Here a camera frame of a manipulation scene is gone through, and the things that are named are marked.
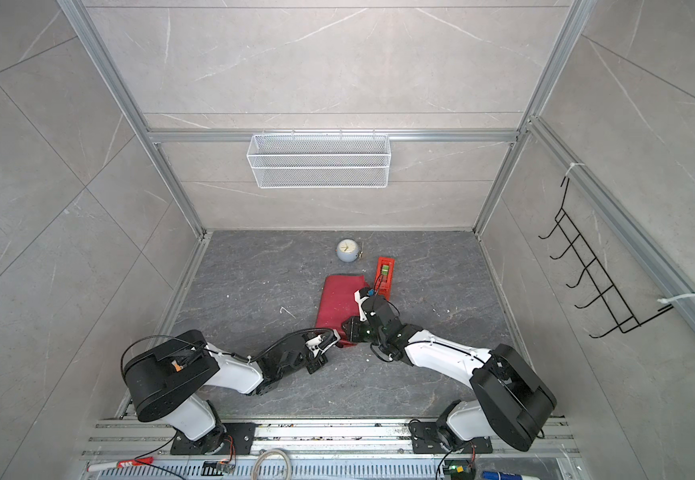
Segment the dark red wrapping paper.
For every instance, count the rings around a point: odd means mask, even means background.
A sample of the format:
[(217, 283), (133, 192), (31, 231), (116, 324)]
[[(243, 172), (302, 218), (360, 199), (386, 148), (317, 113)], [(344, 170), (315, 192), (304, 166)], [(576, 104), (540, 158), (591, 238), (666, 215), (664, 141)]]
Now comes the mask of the dark red wrapping paper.
[(355, 343), (348, 341), (342, 324), (349, 318), (359, 315), (355, 292), (365, 287), (367, 287), (367, 281), (361, 275), (330, 275), (325, 280), (316, 327), (338, 330), (341, 335), (339, 346), (355, 346)]

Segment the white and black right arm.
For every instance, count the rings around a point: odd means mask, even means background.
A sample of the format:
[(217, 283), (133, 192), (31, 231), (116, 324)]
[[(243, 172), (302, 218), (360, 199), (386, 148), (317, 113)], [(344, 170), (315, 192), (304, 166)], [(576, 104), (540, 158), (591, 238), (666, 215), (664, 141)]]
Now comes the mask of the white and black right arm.
[(342, 325), (349, 343), (377, 347), (381, 358), (427, 368), (471, 387), (475, 400), (457, 400), (437, 418), (435, 439), (451, 451), (475, 438), (497, 437), (529, 451), (557, 407), (557, 398), (533, 368), (507, 344), (485, 349), (445, 340), (419, 326), (375, 315)]

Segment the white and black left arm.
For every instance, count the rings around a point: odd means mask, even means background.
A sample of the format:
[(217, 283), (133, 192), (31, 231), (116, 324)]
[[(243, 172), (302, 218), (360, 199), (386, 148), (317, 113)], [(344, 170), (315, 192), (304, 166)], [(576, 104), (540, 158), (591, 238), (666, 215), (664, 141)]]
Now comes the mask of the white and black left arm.
[(231, 433), (208, 400), (204, 387), (263, 395), (302, 369), (313, 374), (328, 362), (327, 352), (341, 338), (329, 328), (302, 329), (285, 335), (262, 352), (241, 356), (211, 344), (199, 330), (163, 342), (130, 360), (120, 371), (138, 420), (163, 420), (177, 433), (171, 454), (206, 455), (229, 450)]

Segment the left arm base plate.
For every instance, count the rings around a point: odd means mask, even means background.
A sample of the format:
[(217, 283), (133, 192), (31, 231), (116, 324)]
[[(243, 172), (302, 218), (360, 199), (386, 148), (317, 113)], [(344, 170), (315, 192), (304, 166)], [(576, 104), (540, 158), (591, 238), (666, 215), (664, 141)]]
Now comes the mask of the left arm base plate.
[(214, 430), (199, 440), (189, 440), (183, 432), (177, 430), (172, 443), (171, 455), (249, 455), (255, 438), (255, 423), (221, 423)]

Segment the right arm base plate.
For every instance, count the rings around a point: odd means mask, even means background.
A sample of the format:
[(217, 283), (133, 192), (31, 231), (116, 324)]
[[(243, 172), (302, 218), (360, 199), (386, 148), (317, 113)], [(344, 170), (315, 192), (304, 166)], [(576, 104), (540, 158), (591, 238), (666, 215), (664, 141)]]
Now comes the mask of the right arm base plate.
[(477, 455), (493, 453), (493, 444), (489, 437), (476, 437), (459, 445), (449, 445), (441, 439), (435, 422), (412, 419), (407, 424), (407, 428), (411, 435), (411, 449), (415, 454), (444, 454), (455, 452), (457, 448), (463, 449), (465, 453)]

